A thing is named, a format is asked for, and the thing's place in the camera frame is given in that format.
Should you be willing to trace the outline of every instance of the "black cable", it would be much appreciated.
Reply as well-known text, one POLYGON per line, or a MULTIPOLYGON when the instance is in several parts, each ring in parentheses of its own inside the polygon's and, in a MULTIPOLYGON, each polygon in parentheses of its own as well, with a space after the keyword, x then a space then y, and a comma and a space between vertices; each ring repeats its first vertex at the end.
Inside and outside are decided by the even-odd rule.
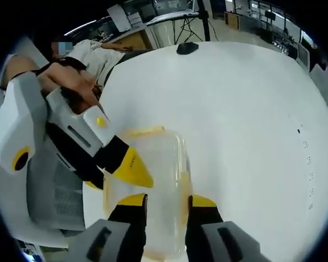
MULTIPOLYGON (((195 19, 195 17, 192 18, 191 20, 189 20, 189 19, 187 18, 187 22, 188 22, 187 25, 189 25, 194 19, 195 19)), ((191 32, 191 31, 192 31, 192 30, 187 30, 187 29, 185 29, 183 25, 181 26, 181 29, 183 29, 183 30, 186 31, 186 32, 191 32)))
POLYGON ((177 39, 174 39, 174 44, 176 45, 177 44, 177 41, 180 39, 180 36, 181 36, 181 34, 182 34, 182 32, 184 31, 184 27, 185 27, 185 23, 186 23, 186 18, 184 19, 184 24, 183 24, 183 26, 181 26, 181 31, 180 31, 180 33, 179 33, 179 36, 177 37, 177 39))
POLYGON ((213 27, 212 23, 208 20, 208 23, 210 24, 210 26, 213 28, 213 31, 214 31, 214 35, 215 35, 215 38, 217 41, 219 41, 218 39, 218 36, 216 35, 216 31, 215 31, 215 28, 213 27))
MULTIPOLYGON (((185 21, 187 21, 186 26, 189 25, 190 22, 192 22, 192 20, 190 21, 189 19, 185 19, 185 21)), ((181 29, 182 29, 183 31, 186 31, 186 32, 189 32, 189 33, 190 33, 190 35, 186 38, 186 40, 184 40, 184 43, 186 43, 187 40, 190 39, 190 37, 192 36, 192 30, 187 30, 187 29, 185 29, 185 23, 181 26, 181 29)))
POLYGON ((176 40, 176 29, 175 29, 175 20, 172 21, 172 24, 173 24, 173 31, 174 31, 174 44, 175 44, 175 40, 176 40))
POLYGON ((190 29, 190 31, 192 32, 192 35, 194 34, 200 41, 203 41, 202 38, 200 38, 191 28, 190 23, 194 20, 194 18, 188 23, 188 28, 190 29))

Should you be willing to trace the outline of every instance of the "transparent plastic box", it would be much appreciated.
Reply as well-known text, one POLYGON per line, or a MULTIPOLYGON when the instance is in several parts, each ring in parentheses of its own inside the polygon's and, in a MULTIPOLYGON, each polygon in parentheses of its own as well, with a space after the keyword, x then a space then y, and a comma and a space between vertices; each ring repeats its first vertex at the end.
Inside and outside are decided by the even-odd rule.
POLYGON ((170 130, 132 132, 122 136, 136 148, 153 181, 153 188, 137 187, 105 174, 104 211, 108 218, 118 201, 146 193, 147 241, 144 256, 154 260, 176 258, 185 249, 188 197, 191 181, 184 141, 170 130))

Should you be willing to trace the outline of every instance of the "white tabletop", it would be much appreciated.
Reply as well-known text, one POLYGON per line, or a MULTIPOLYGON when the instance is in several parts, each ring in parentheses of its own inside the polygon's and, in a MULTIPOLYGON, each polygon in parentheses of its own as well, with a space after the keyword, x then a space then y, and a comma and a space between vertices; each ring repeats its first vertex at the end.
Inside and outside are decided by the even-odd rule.
MULTIPOLYGON (((171 46, 117 65, 100 103, 118 132, 158 124, 178 131, 195 193, 214 200, 272 261, 298 261, 328 220, 328 108, 281 53, 199 46, 186 56, 171 46)), ((103 214, 100 196, 84 191, 87 226, 103 214)))

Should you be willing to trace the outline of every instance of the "hand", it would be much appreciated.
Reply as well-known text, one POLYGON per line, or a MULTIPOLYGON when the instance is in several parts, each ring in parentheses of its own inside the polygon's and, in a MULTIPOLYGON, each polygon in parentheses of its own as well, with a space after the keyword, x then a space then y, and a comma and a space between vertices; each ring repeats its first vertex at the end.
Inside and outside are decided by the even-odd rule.
POLYGON ((96 78, 87 71, 81 70, 78 72, 70 66, 64 67, 58 63, 53 63, 46 71, 41 73, 40 78, 45 79, 46 83, 50 83, 49 85, 43 85, 43 89, 46 92, 51 92, 56 86, 64 86, 79 93, 83 98, 83 102, 74 110, 76 114, 80 114, 94 105, 97 105, 103 111, 96 96, 92 92, 96 78), (53 86, 46 79, 52 80, 56 85, 53 86))
POLYGON ((115 50, 120 51, 120 52, 129 52, 129 51, 132 51, 132 46, 118 45, 115 50))

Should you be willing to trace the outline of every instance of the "person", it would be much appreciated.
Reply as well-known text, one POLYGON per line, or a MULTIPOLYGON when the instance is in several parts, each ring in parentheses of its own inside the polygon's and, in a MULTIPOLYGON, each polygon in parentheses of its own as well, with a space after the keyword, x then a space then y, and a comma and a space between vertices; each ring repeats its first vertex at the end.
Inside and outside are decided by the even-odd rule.
POLYGON ((101 30, 99 36, 102 37, 102 39, 104 39, 106 37, 106 34, 104 33, 103 30, 101 30))
MULTIPOLYGON (((60 59, 61 42, 72 42, 68 36, 59 36, 51 43, 52 59, 60 59)), ((150 50, 132 50, 130 46, 114 43, 100 43, 85 39, 73 46, 73 50, 67 54, 86 65, 86 70, 96 77, 97 84, 103 88, 105 82, 115 65, 150 50)))

